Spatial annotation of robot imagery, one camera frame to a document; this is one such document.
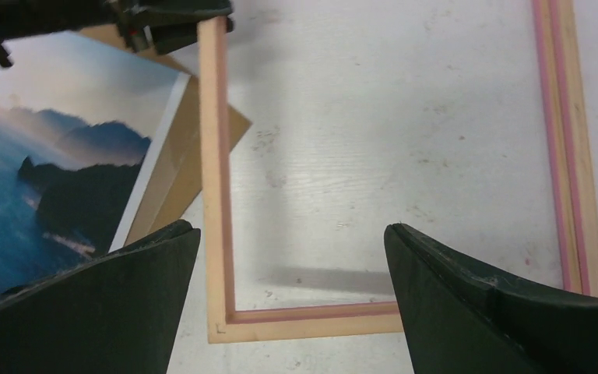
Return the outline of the seascape photo print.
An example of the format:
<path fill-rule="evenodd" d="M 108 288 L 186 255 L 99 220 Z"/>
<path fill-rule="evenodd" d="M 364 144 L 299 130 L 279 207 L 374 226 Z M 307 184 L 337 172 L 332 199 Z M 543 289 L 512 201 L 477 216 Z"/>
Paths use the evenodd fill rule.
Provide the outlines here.
<path fill-rule="evenodd" d="M 74 33 L 0 68 L 0 294 L 121 248 L 190 77 Z"/>

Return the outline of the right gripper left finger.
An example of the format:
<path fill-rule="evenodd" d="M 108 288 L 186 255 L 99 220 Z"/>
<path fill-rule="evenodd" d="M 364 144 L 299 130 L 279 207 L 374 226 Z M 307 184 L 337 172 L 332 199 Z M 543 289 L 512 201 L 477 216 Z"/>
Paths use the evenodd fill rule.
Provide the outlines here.
<path fill-rule="evenodd" d="M 175 221 L 0 294 L 0 373 L 167 371 L 201 231 Z"/>

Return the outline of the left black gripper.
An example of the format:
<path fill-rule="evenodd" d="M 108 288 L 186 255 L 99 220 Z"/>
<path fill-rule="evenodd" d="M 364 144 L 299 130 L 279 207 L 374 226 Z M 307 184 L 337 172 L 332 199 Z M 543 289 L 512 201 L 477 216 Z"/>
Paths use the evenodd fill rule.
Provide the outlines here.
<path fill-rule="evenodd" d="M 131 51 L 154 48 L 158 55 L 167 55 L 196 43 L 201 21 L 223 17 L 227 31 L 232 31 L 233 11 L 228 0 L 0 1 L 0 67 L 13 65 L 6 41 L 105 25 L 115 26 Z"/>

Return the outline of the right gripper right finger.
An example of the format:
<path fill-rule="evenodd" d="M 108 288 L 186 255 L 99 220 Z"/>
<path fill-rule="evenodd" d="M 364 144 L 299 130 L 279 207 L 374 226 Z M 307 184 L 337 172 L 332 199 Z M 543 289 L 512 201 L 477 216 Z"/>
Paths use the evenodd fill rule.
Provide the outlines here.
<path fill-rule="evenodd" d="M 598 298 L 539 284 L 407 224 L 384 247 L 416 373 L 598 373 Z"/>

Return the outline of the pink wooden picture frame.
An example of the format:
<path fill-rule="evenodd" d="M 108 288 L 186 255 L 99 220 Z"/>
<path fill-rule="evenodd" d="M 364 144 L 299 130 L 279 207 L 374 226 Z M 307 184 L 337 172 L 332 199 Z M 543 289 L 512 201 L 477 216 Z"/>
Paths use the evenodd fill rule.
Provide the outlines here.
<path fill-rule="evenodd" d="M 575 7 L 571 1 L 535 1 L 533 17 L 564 286 L 598 297 L 598 209 Z M 225 344 L 401 332 L 395 302 L 236 309 L 226 29 L 225 16 L 198 25 L 208 341 Z"/>

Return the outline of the brown cardboard backing board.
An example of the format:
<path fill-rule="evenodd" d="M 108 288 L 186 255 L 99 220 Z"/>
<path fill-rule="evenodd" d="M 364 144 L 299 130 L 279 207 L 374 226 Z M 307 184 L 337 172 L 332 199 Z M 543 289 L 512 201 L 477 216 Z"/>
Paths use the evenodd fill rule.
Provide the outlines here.
<path fill-rule="evenodd" d="M 187 74 L 188 83 L 183 97 L 178 99 L 178 109 L 160 147 L 142 201 L 128 212 L 133 221 L 127 228 L 118 229 L 112 251 L 179 219 L 202 188 L 199 80 L 169 55 L 159 56 L 147 50 L 140 52 L 139 57 Z"/>

